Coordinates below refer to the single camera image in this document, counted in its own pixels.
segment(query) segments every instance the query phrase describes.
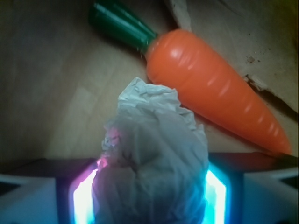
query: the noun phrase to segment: white tissue paper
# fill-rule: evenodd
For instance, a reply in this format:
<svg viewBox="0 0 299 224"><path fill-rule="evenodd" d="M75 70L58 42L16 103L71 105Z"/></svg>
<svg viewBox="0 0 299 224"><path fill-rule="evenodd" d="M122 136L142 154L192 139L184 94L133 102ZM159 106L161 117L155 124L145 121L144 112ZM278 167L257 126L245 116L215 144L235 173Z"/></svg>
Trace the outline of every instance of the white tissue paper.
<svg viewBox="0 0 299 224"><path fill-rule="evenodd" d="M93 181L96 223L200 223L208 168L203 125L178 93L135 78L105 125Z"/></svg>

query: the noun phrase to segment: carrot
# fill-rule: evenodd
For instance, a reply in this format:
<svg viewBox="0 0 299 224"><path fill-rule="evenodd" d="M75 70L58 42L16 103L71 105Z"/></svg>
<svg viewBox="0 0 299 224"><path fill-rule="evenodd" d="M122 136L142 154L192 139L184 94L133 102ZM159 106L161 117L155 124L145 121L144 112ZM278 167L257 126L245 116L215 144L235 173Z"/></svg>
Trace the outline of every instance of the carrot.
<svg viewBox="0 0 299 224"><path fill-rule="evenodd" d="M290 154L282 127L247 83L194 34L177 29L157 37L116 0L96 0L89 23L141 51L155 84L178 91L183 105L268 150Z"/></svg>
<svg viewBox="0 0 299 224"><path fill-rule="evenodd" d="M286 134L248 84L194 34L177 29L149 47L147 74L175 88L183 105L266 149L290 153Z"/></svg>

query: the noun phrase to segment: green stem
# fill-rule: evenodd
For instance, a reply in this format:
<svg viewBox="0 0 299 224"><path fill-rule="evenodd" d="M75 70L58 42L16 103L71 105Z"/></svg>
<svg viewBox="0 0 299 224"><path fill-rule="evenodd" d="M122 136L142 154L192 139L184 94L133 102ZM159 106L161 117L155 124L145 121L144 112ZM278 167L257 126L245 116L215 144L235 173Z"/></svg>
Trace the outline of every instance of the green stem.
<svg viewBox="0 0 299 224"><path fill-rule="evenodd" d="M157 37L155 32L116 0L96 0L89 11L88 21L96 29L143 54Z"/></svg>

